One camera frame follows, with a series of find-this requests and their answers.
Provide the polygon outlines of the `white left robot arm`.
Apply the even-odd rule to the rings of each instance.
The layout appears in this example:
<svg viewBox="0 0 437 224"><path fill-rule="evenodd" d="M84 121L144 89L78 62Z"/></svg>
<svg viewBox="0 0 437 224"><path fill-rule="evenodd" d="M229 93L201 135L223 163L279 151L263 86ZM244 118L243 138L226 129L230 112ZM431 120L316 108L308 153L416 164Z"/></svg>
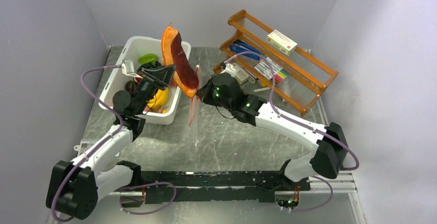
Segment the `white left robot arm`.
<svg viewBox="0 0 437 224"><path fill-rule="evenodd" d="M91 148L68 162L59 161L53 167L46 206L55 221L83 220L111 192L147 187L142 180L141 167L135 163L121 161L111 170L104 171L104 168L142 133L145 120L138 116L159 90L167 89L175 72L174 65L146 70L133 93L122 89L114 94L112 107L95 98L116 119L106 135Z"/></svg>

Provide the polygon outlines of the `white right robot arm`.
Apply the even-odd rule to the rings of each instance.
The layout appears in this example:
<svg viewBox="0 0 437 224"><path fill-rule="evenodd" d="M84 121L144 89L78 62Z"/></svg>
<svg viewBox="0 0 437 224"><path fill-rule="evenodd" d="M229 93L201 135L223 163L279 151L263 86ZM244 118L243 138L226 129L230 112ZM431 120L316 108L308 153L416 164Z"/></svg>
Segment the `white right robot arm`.
<svg viewBox="0 0 437 224"><path fill-rule="evenodd" d="M226 109L242 123L278 132L309 150L308 154L284 163L278 176L282 189L290 190L301 179L317 175L335 179L343 170L348 145L339 124L311 123L276 109L270 101L246 94L229 73L211 77L196 95L207 105Z"/></svg>

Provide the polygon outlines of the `clear zip bag orange zipper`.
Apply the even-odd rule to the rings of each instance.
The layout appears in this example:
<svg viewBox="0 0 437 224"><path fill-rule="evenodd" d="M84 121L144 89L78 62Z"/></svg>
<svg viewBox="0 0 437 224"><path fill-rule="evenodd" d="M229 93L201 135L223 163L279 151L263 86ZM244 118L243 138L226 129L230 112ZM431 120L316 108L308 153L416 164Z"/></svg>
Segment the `clear zip bag orange zipper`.
<svg viewBox="0 0 437 224"><path fill-rule="evenodd" d="M200 116L200 107L199 107L199 97L195 95L191 99L190 104L190 114L189 114L189 131L187 140L194 145L195 148L197 148L199 140L197 138L198 133L198 120Z"/></svg>

